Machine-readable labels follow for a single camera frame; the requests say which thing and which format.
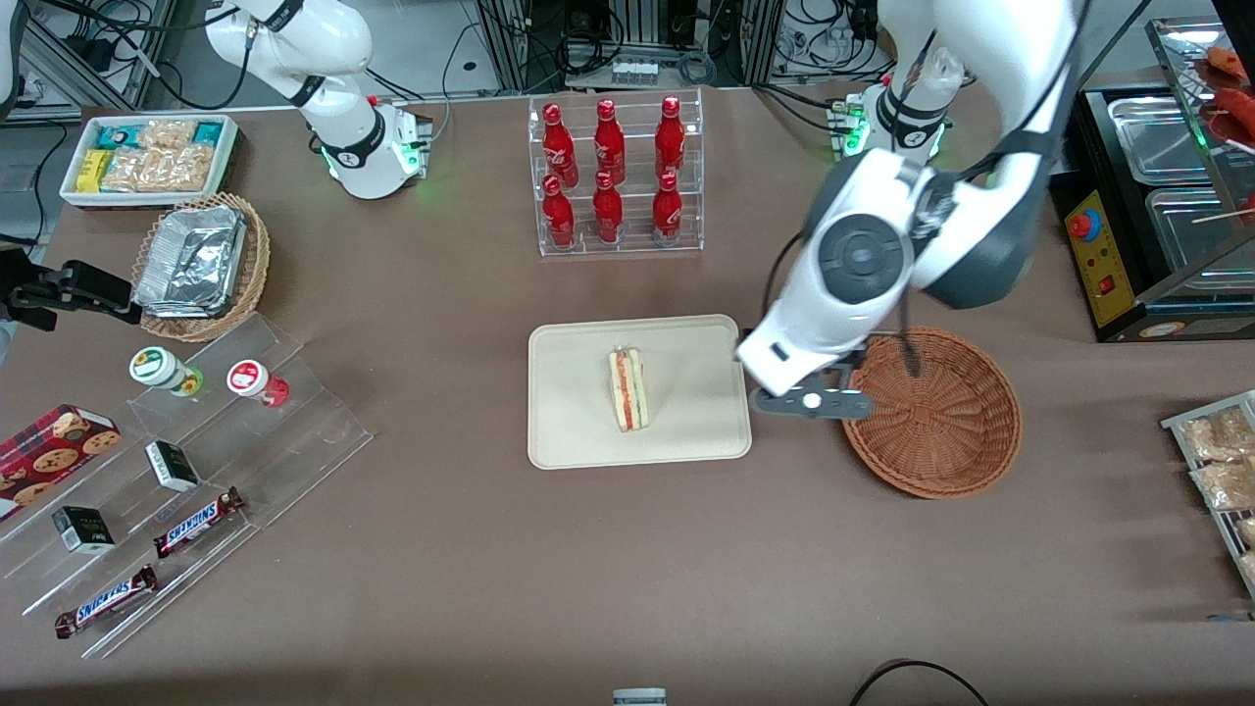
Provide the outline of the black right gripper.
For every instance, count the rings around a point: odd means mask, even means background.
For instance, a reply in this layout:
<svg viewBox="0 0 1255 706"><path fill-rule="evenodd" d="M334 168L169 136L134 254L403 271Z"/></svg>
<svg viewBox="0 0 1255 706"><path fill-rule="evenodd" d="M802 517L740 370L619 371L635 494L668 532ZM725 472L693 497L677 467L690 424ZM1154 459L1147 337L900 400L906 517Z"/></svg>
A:
<svg viewBox="0 0 1255 706"><path fill-rule="evenodd" d="M51 270L31 263L25 250L1 251L1 321L53 331L58 316L49 308L59 301L67 310L104 313L125 325L138 326L143 308L131 300L131 283L85 261L67 261L59 270L58 293L46 277Z"/></svg>

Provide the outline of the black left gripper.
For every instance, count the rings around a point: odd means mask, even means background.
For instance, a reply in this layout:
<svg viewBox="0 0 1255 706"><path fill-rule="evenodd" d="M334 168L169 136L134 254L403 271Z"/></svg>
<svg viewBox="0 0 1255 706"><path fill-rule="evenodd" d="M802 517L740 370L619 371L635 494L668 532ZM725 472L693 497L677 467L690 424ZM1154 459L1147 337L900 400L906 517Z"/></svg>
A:
<svg viewBox="0 0 1255 706"><path fill-rule="evenodd" d="M863 366L866 357L867 345L857 345L857 347L847 350L847 352L842 354L842 357L837 359L835 362L830 362L830 365L820 372L822 384L825 387L833 390L853 389L853 374Z"/></svg>

